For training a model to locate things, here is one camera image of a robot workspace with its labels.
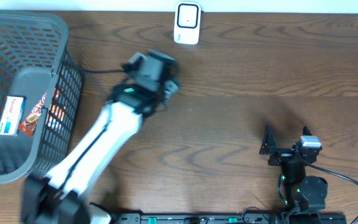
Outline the orange small box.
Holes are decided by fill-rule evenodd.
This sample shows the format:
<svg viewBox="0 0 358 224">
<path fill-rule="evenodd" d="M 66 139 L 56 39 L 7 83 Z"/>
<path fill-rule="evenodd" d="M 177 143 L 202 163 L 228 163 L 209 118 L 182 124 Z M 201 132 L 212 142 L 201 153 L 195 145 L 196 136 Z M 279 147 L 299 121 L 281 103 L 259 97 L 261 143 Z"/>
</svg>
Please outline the orange small box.
<svg viewBox="0 0 358 224">
<path fill-rule="evenodd" d="M 58 106 L 59 99 L 60 99 L 60 91 L 58 89 L 54 89 L 53 94 L 53 100 L 54 102 L 50 106 L 49 112 L 51 112 L 52 115 L 49 115 L 47 118 L 47 126 L 59 131 L 62 128 L 62 123 L 65 117 L 64 110 L 67 108 L 66 106 L 63 106 L 62 108 Z"/>
</svg>

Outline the red chocolate bar wrapper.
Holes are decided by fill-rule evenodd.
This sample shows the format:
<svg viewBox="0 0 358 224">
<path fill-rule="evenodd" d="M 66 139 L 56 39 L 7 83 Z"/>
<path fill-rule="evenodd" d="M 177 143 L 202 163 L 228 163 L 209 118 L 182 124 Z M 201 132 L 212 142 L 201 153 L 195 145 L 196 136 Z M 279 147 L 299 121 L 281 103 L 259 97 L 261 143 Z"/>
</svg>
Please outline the red chocolate bar wrapper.
<svg viewBox="0 0 358 224">
<path fill-rule="evenodd" d="M 26 119 L 18 126 L 19 130 L 27 136 L 31 137 L 35 133 L 37 122 L 42 114 L 42 108 L 45 104 L 46 95 L 47 92 L 44 93 L 39 102 L 32 108 Z"/>
</svg>

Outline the white Panadol box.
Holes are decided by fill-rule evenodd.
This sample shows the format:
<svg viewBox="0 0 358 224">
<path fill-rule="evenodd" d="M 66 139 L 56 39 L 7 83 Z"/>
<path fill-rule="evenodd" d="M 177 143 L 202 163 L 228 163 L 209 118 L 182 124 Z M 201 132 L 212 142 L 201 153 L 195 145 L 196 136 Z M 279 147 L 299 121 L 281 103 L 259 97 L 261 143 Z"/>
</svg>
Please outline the white Panadol box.
<svg viewBox="0 0 358 224">
<path fill-rule="evenodd" d="M 8 96 L 0 120 L 0 135 L 17 136 L 25 106 L 25 98 Z"/>
</svg>

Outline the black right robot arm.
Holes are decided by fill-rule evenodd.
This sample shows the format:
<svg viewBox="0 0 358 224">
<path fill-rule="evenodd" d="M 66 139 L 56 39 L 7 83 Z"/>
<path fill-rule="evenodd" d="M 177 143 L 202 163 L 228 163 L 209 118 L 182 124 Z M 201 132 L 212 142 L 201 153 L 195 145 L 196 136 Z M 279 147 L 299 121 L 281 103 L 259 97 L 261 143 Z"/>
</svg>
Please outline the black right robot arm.
<svg viewBox="0 0 358 224">
<path fill-rule="evenodd" d="M 306 175 L 305 167 L 316 162 L 322 150 L 319 139 L 308 127 L 291 148 L 278 147 L 273 129 L 267 126 L 260 155 L 268 155 L 268 165 L 281 167 L 278 193 L 286 207 L 270 216 L 270 223 L 321 223 L 319 212 L 326 208 L 328 183 L 322 177 Z"/>
</svg>

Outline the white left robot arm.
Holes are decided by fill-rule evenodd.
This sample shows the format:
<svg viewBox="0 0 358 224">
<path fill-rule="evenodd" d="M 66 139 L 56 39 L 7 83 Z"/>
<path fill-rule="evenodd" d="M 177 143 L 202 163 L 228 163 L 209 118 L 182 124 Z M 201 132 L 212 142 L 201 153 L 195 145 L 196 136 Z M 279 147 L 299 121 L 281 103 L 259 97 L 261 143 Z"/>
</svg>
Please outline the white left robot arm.
<svg viewBox="0 0 358 224">
<path fill-rule="evenodd" d="M 112 215 L 89 202 L 99 177 L 144 120 L 180 89 L 178 62 L 156 50 L 137 52 L 122 65 L 125 79 L 83 139 L 43 178 L 24 182 L 22 223 L 111 223 Z"/>
</svg>

